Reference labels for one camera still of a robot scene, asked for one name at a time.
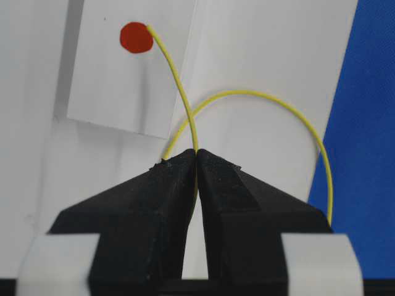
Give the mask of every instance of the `red dot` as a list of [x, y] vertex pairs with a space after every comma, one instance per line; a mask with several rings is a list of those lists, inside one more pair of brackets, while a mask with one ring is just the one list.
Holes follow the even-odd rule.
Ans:
[[126, 50], [133, 54], [139, 54], [150, 50], [154, 44], [154, 39], [145, 24], [131, 22], [122, 28], [120, 42]]

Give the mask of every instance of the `white strip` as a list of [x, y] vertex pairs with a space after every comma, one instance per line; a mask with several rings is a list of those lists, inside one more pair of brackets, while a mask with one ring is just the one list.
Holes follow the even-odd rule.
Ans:
[[89, 296], [98, 240], [99, 234], [38, 236], [21, 265], [17, 296]]
[[363, 296], [362, 274], [344, 234], [283, 233], [289, 296]]

